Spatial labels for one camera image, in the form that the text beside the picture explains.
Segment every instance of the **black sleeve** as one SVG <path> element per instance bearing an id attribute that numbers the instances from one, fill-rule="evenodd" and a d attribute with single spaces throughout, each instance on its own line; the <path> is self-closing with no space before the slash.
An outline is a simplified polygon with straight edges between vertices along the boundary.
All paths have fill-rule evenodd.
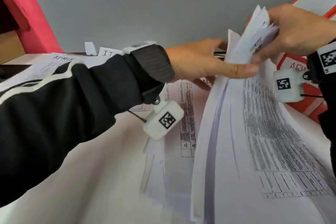
<path id="1" fill-rule="evenodd" d="M 0 206 L 54 173 L 70 150 L 110 128 L 117 113 L 142 103 L 123 56 L 90 69 L 62 68 L 38 84 L 0 94 Z"/>

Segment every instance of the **red binder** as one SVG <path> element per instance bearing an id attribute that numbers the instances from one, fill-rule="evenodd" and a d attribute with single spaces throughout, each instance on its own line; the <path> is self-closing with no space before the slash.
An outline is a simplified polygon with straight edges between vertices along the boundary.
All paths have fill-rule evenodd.
<path id="1" fill-rule="evenodd" d="M 326 18 L 336 20 L 336 0 L 296 0 L 292 3 L 292 5 L 312 11 Z M 300 71 L 304 71 L 307 69 L 306 64 L 306 57 L 284 54 L 277 65 L 277 69 L 294 67 Z M 305 83 L 303 88 L 305 94 L 321 95 L 321 91 L 317 85 Z M 322 98 L 305 97 L 304 100 L 300 102 L 288 104 L 317 123 L 319 123 L 317 116 L 327 109 L 327 106 Z"/>

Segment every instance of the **black cable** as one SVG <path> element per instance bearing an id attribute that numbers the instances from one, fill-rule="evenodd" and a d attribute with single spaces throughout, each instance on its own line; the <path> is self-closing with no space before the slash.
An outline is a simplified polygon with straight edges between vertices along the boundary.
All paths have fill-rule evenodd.
<path id="1" fill-rule="evenodd" d="M 307 95 L 307 94 L 301 94 L 300 96 L 303 96 L 303 97 L 312 97 L 312 98 L 324 98 L 323 96 L 314 96 L 314 95 Z"/>
<path id="2" fill-rule="evenodd" d="M 135 117 L 137 117 L 138 119 L 140 119 L 140 120 L 143 121 L 144 123 L 147 122 L 147 120 L 145 120 L 144 118 L 141 118 L 140 116 L 138 116 L 138 115 L 135 114 L 134 112 L 131 112 L 130 110 L 128 110 L 128 112 L 130 112 L 131 114 L 133 114 Z"/>

